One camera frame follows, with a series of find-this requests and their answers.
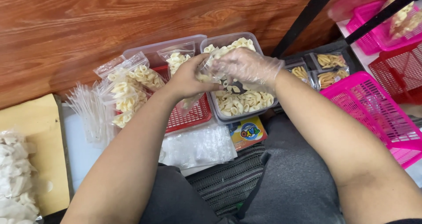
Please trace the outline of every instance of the clear disposable glove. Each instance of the clear disposable glove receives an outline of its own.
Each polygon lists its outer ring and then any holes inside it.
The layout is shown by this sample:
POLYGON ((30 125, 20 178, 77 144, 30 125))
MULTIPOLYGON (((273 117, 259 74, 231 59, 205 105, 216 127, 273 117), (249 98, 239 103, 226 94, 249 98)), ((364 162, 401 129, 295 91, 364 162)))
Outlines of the clear disposable glove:
POLYGON ((275 79, 284 65, 283 60, 262 56, 247 48, 236 48, 215 60, 212 70, 247 83, 251 89, 274 95, 275 79))

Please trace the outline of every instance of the left hand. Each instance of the left hand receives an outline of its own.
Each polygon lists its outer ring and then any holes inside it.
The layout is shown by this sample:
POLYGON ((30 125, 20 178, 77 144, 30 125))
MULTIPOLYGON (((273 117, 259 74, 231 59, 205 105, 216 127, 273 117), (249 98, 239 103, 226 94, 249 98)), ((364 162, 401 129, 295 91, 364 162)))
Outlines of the left hand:
POLYGON ((180 65, 176 73, 166 84, 173 94, 179 99, 193 97, 199 93, 211 92, 216 90, 223 90, 224 87, 217 83, 202 83, 195 77, 195 72, 204 59, 207 59, 210 54, 203 53, 194 56, 180 65))

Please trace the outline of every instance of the forearm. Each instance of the forearm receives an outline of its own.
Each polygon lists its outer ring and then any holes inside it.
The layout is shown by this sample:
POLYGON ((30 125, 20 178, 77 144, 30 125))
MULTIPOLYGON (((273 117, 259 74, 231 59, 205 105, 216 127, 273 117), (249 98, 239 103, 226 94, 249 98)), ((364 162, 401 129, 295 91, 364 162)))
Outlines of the forearm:
POLYGON ((365 126, 285 70, 277 75, 276 91, 281 106, 324 159, 337 185, 375 170, 401 169, 365 126))
POLYGON ((75 223, 75 219, 81 224, 138 223, 177 102, 166 86, 147 101, 91 168, 62 223, 75 223))

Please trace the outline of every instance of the gray pants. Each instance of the gray pants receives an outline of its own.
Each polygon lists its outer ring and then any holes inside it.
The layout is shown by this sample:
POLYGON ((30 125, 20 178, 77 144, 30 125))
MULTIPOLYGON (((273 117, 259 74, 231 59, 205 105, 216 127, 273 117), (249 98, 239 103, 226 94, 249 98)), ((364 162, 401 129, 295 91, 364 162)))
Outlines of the gray pants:
POLYGON ((290 120, 273 117, 267 132, 264 173, 235 216, 217 217, 178 168, 159 166, 140 223, 344 223, 327 165, 290 120))

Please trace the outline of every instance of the tayo logo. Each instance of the tayo logo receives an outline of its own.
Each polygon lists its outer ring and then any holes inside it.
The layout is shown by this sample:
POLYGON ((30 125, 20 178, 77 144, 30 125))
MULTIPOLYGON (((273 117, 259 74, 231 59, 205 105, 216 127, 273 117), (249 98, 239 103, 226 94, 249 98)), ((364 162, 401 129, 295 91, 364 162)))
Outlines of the tayo logo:
POLYGON ((253 123, 245 123, 242 126, 240 136, 246 140, 255 140, 258 137, 258 134, 261 132, 258 127, 253 123))

